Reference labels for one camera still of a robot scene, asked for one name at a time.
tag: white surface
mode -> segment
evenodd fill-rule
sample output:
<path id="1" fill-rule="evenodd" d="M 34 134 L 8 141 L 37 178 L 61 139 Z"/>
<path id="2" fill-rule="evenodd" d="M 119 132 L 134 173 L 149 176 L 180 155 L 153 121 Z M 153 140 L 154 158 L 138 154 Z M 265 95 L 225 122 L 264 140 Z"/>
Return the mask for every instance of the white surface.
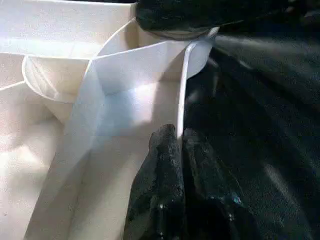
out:
<path id="1" fill-rule="evenodd" d="M 164 41 L 92 60 L 94 77 L 104 94 L 113 94 L 160 80 L 181 76 L 187 42 Z"/>
<path id="2" fill-rule="evenodd" d="M 89 60 L 26 56 L 22 74 L 60 122 L 69 119 Z"/>
<path id="3" fill-rule="evenodd" d="M 178 72 L 178 77 L 168 77 L 172 72 L 168 63 L 162 72 L 166 77 L 142 79 L 139 85 L 140 78 L 132 78 L 135 71 L 152 72 L 153 68 L 149 64 L 131 68 L 121 79 L 131 89 L 116 84 L 114 75 L 105 72 L 108 65 L 99 63 L 104 58 L 89 64 L 25 239 L 121 239 L 132 180 L 146 157 L 150 135 L 166 123 L 183 128 L 186 77 L 205 66 L 208 56 L 197 56 L 199 51 L 207 54 L 206 50 L 210 46 L 203 42 L 191 44 L 183 66 L 183 58 L 178 68 L 174 62 L 172 76 Z M 188 66 L 191 61 L 200 63 Z"/>
<path id="4" fill-rule="evenodd" d="M 0 239 L 24 237 L 62 126 L 23 81 L 23 55 L 0 53 Z"/>
<path id="5" fill-rule="evenodd" d="M 128 50 L 146 47 L 164 40 L 142 30 L 136 19 L 132 19 L 116 31 L 101 48 L 98 56 L 121 53 Z"/>
<path id="6" fill-rule="evenodd" d="M 0 136 L 0 239 L 24 237 L 61 133 L 52 118 Z"/>
<path id="7" fill-rule="evenodd" d="M 0 2 L 0 52 L 91 58 L 133 18 L 134 4 Z"/>

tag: white plastic tray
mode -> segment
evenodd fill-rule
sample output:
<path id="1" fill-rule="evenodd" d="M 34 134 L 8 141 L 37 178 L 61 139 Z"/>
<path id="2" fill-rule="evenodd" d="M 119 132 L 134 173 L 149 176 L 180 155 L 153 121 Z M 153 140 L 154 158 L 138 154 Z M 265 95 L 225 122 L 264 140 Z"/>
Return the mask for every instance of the white plastic tray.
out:
<path id="1" fill-rule="evenodd" d="M 63 67 L 74 59 L 88 64 L 132 19 L 133 8 L 133 4 L 0 0 L 1 240 L 24 237 L 63 130 L 58 114 L 52 114 L 57 107 L 49 110 L 50 103 L 25 82 L 24 57 L 43 64 L 41 70 L 62 83 L 55 87 L 66 87 L 64 91 L 75 99 L 81 81 L 78 86 L 70 84 L 69 69 L 61 71 L 55 59 L 67 61 Z M 65 75 L 50 75 L 57 69 Z"/>
<path id="2" fill-rule="evenodd" d="M 205 66 L 211 49 L 205 42 L 186 51 L 181 42 L 161 42 L 144 51 L 168 44 L 180 53 L 156 74 L 152 61 L 145 65 L 136 58 L 127 74 L 118 74 L 117 65 L 108 74 L 108 64 L 102 64 L 107 56 L 90 62 L 25 239 L 121 239 L 131 183 L 150 135 L 172 123 L 180 138 L 186 80 Z M 162 66 L 153 51 L 144 54 Z"/>
<path id="3" fill-rule="evenodd" d="M 116 71 L 122 74 L 131 73 L 137 64 L 152 65 L 156 74 L 161 72 L 157 70 L 161 66 L 155 64 L 152 59 L 145 58 L 144 55 L 160 56 L 159 59 L 162 61 L 160 64 L 163 67 L 168 61 L 173 61 L 176 54 L 175 47 L 171 43 L 160 44 L 151 49 L 143 48 L 160 42 L 168 41 L 143 31 L 136 20 L 132 19 L 112 34 L 92 58 L 108 58 L 103 61 L 108 74 L 114 74 Z M 22 74 L 28 86 L 44 98 L 45 105 L 64 124 L 69 119 L 88 63 L 89 59 L 27 55 L 22 63 Z M 122 81 L 121 84 L 128 88 L 132 87 L 129 82 Z"/>

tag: black object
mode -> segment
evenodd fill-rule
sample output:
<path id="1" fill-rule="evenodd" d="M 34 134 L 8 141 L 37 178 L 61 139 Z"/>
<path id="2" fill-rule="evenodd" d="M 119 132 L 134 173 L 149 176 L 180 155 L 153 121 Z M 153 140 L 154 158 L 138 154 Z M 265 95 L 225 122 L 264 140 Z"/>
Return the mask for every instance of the black object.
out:
<path id="1" fill-rule="evenodd" d="M 319 37 L 260 27 L 216 37 L 208 64 L 187 82 L 184 123 L 206 135 L 210 145 L 197 140 L 198 151 L 213 152 L 234 177 L 227 182 L 262 239 L 320 239 Z"/>
<path id="2" fill-rule="evenodd" d="M 296 0 L 138 0 L 136 20 L 146 31 L 198 32 L 212 27 L 305 10 Z"/>
<path id="3" fill-rule="evenodd" d="M 259 240 L 256 220 L 241 187 L 200 132 L 183 136 L 188 231 L 195 240 Z"/>
<path id="4" fill-rule="evenodd" d="M 173 125 L 153 133 L 131 188 L 124 240 L 181 240 L 186 233 L 182 162 Z"/>

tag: plastic bin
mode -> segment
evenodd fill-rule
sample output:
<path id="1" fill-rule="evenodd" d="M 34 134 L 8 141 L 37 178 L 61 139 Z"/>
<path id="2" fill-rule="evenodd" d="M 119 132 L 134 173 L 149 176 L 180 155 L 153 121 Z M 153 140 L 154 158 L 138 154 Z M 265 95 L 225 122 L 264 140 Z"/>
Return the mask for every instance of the plastic bin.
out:
<path id="1" fill-rule="evenodd" d="M 205 66 L 210 49 L 205 42 L 181 47 L 180 68 L 176 62 L 159 68 L 162 76 L 178 72 L 177 77 L 157 78 L 152 64 L 137 61 L 135 67 L 151 77 L 142 84 L 132 72 L 107 74 L 108 64 L 100 64 L 107 57 L 91 61 L 25 239 L 121 239 L 131 183 L 150 135 L 172 123 L 180 138 L 186 80 Z M 155 57 L 149 54 L 144 57 Z"/>
<path id="2" fill-rule="evenodd" d="M 166 44 L 144 48 L 161 41 L 160 38 L 139 28 L 135 19 L 132 19 L 116 31 L 95 56 L 104 57 L 104 74 L 115 74 L 116 69 L 124 73 L 118 66 L 128 68 L 125 73 L 133 72 L 135 66 L 135 63 L 131 64 L 133 58 L 136 58 L 134 62 L 139 61 L 137 63 L 139 66 L 143 66 L 140 65 L 143 61 L 146 65 L 153 65 L 154 68 L 157 68 L 159 63 L 155 64 L 154 57 L 150 59 L 144 56 L 152 56 L 151 52 L 153 51 L 155 55 L 161 56 L 162 65 L 167 64 L 176 57 L 175 46 L 179 45 L 178 43 L 172 45 L 166 41 Z M 70 116 L 88 63 L 89 59 L 27 55 L 22 64 L 22 72 L 28 86 L 44 98 L 45 105 L 65 124 Z M 155 69 L 154 73 L 156 74 L 156 72 L 161 73 L 162 71 Z M 128 88 L 132 86 L 130 83 L 122 82 L 122 84 L 127 85 Z"/>
<path id="3" fill-rule="evenodd" d="M 132 19 L 134 4 L 2 0 L 0 5 L 0 239 L 20 240 L 63 129 L 48 99 L 24 81 L 23 59 L 28 55 L 48 70 L 58 68 L 53 59 L 89 62 Z M 59 80 L 67 78 L 66 72 L 58 73 Z M 69 83 L 59 80 L 57 89 Z M 73 95 L 72 88 L 76 85 L 64 93 Z"/>

